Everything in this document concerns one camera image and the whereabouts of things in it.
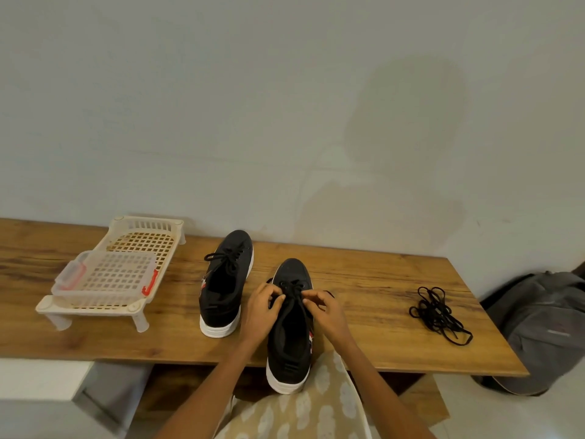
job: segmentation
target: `hand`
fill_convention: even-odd
[[[274,301],[272,308],[268,308],[273,294],[278,294],[279,297]],[[263,283],[256,288],[248,299],[246,310],[242,316],[240,342],[256,350],[276,322],[284,298],[282,290],[271,283]]]
[[[321,325],[326,338],[337,352],[355,343],[339,301],[327,291],[305,290],[302,294],[305,307]],[[324,306],[325,309],[319,308],[318,305]]]

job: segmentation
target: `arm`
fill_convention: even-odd
[[[272,294],[282,294],[282,291],[267,283],[252,293],[242,317],[238,343],[165,423],[156,439],[213,437],[246,363],[276,322],[284,296],[268,309]]]
[[[303,291],[303,297],[305,307],[352,371],[380,436],[384,439],[434,439],[426,425],[404,406],[357,346],[339,302],[324,291]]]

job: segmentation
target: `shoe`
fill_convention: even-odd
[[[252,240],[238,229],[204,259],[209,268],[201,281],[199,327],[207,337],[226,337],[240,321],[242,290],[254,264]]]
[[[307,268],[298,259],[285,260],[272,283],[286,298],[268,335],[266,378],[276,392],[292,394],[302,388],[311,368],[313,317],[303,305],[301,291],[313,285]]]

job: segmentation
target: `person's right arm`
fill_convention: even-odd
[[[325,291],[303,291],[303,303],[352,372],[364,405],[383,439],[434,439],[400,401],[357,346],[340,303]]]

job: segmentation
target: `white cabinet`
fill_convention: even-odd
[[[123,438],[150,368],[0,359],[0,439]]]

